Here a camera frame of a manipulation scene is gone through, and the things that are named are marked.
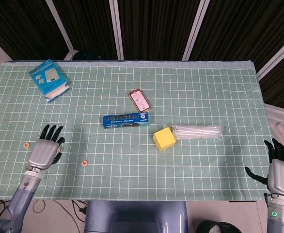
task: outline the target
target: small round token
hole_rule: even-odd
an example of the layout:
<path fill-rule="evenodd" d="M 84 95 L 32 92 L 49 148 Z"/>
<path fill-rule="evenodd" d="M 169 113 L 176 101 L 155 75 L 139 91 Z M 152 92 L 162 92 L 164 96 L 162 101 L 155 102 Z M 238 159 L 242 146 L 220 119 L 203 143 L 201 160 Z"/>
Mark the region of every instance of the small round token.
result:
<path fill-rule="evenodd" d="M 29 148 L 30 147 L 30 142 L 25 142 L 23 146 L 24 146 L 24 148 Z"/>
<path fill-rule="evenodd" d="M 87 162 L 87 160 L 83 160 L 81 164 L 82 164 L 82 166 L 87 166 L 88 162 Z"/>

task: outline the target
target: blue box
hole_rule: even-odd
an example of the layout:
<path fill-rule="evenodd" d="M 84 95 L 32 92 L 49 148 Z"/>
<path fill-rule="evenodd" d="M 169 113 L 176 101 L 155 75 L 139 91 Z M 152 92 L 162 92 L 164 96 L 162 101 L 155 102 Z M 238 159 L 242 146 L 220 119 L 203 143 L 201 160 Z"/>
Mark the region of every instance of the blue box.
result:
<path fill-rule="evenodd" d="M 124 115 L 103 116 L 103 127 L 105 129 L 147 126 L 148 113 L 129 113 Z"/>
<path fill-rule="evenodd" d="M 31 70 L 29 74 L 47 102 L 70 89 L 66 78 L 50 59 Z"/>

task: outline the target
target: black trash bin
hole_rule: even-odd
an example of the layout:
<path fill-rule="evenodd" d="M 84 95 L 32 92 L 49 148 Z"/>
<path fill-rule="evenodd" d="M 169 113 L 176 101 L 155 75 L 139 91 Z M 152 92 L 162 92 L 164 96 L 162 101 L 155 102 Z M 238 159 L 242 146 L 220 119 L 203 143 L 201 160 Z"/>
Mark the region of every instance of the black trash bin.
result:
<path fill-rule="evenodd" d="M 242 233 L 237 227 L 227 222 L 215 222 L 211 220 L 205 220 L 199 224 L 196 233 L 209 233 L 210 230 L 218 226 L 221 233 Z"/>

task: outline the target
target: black curtain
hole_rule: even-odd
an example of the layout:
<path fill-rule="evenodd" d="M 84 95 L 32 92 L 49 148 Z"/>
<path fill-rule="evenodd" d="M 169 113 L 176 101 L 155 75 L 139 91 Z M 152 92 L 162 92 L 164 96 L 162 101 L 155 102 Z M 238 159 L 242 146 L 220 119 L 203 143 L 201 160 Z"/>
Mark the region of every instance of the black curtain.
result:
<path fill-rule="evenodd" d="M 284 108 L 284 59 L 259 83 L 264 102 Z"/>
<path fill-rule="evenodd" d="M 0 47 L 13 60 L 63 60 L 69 52 L 45 0 L 0 1 Z"/>
<path fill-rule="evenodd" d="M 284 1 L 211 0 L 190 60 L 251 60 L 259 71 L 283 45 Z"/>
<path fill-rule="evenodd" d="M 181 60 L 199 0 L 118 0 L 125 60 Z"/>
<path fill-rule="evenodd" d="M 117 60 L 109 0 L 53 0 L 73 48 Z"/>

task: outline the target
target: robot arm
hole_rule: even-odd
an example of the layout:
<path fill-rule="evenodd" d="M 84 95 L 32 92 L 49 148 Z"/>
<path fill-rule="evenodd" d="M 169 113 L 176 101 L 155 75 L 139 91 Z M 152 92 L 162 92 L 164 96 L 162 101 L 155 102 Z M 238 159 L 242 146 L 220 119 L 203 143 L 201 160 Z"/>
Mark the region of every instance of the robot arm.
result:
<path fill-rule="evenodd" d="M 57 163 L 62 155 L 60 152 L 57 154 L 57 150 L 64 143 L 64 138 L 59 138 L 57 142 L 56 140 L 63 126 L 60 126 L 54 135 L 56 125 L 51 127 L 47 134 L 48 128 L 49 125 L 43 129 L 40 138 L 37 140 L 29 158 L 27 171 L 7 207 L 11 214 L 11 220 L 0 220 L 0 233 L 21 232 L 27 208 L 42 179 L 41 171 Z"/>
<path fill-rule="evenodd" d="M 273 139 L 274 146 L 265 141 L 269 155 L 269 173 L 267 178 L 255 175 L 248 167 L 247 174 L 266 184 L 271 194 L 265 194 L 268 207 L 267 233 L 284 233 L 284 146 Z"/>

